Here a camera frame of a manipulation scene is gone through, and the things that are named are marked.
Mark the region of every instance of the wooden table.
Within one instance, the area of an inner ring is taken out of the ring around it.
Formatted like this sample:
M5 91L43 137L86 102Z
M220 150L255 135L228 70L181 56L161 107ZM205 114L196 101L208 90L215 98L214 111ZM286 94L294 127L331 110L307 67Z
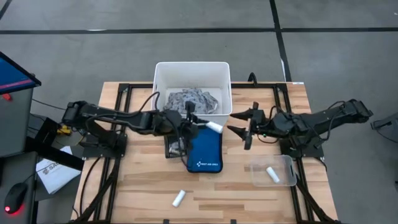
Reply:
M305 86L288 83L290 104L294 113L310 113ZM99 105L114 108L119 82L104 83ZM136 111L152 89L133 90L129 111ZM233 89L233 112L252 106L253 101L268 111L274 105L272 90ZM229 118L228 125L247 126L247 122ZM264 144L253 138L251 150L245 151L237 135L223 131L224 168L219 174L191 174L179 158L166 159L163 137L141 136L126 130L128 146L121 161L119 180L114 201L112 223L295 223L292 196L289 187L255 187L252 185L249 163L256 155L280 154L278 144ZM101 159L93 169L85 189L83 206L86 208L98 192L103 168ZM85 162L75 200L79 209L83 181L94 159ZM325 168L315 159L303 160L308 188L315 200L330 217L337 219ZM172 202L178 192L187 192L178 208ZM303 219L306 219L303 198L299 192ZM105 195L101 211L104 219L108 203Z

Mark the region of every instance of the monitor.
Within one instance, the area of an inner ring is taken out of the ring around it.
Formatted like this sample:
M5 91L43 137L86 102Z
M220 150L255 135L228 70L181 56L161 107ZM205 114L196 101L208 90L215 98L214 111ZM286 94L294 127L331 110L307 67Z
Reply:
M41 84L33 74L0 52L0 94L25 90Z

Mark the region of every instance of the transparent plastic box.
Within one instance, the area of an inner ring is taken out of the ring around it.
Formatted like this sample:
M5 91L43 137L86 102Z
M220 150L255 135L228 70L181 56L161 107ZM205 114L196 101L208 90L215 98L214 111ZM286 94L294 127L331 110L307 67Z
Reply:
M266 169L271 167L279 178L275 183ZM251 180L258 187L283 187L295 186L297 179L290 156L256 156L250 163Z

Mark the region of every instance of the white cylinder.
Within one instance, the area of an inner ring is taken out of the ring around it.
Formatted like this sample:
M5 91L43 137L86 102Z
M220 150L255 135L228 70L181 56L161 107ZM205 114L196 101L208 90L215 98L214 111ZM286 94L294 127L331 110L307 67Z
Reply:
M180 205L180 203L181 203L182 199L184 198L184 196L185 196L185 191L180 190L180 193L178 193L178 195L174 199L172 205L177 208Z
M217 132L218 134L221 134L223 132L223 127L221 125L211 122L211 121L206 123L206 127Z
M272 167L267 168L267 173L271 176L272 180L277 184L279 183L279 177L276 175L274 169Z

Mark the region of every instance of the blue first aid kit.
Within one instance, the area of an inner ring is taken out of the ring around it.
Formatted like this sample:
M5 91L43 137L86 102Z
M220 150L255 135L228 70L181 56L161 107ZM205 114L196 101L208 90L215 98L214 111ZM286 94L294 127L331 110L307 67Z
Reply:
M192 139L187 170L192 173L219 173L223 170L222 134L205 128Z

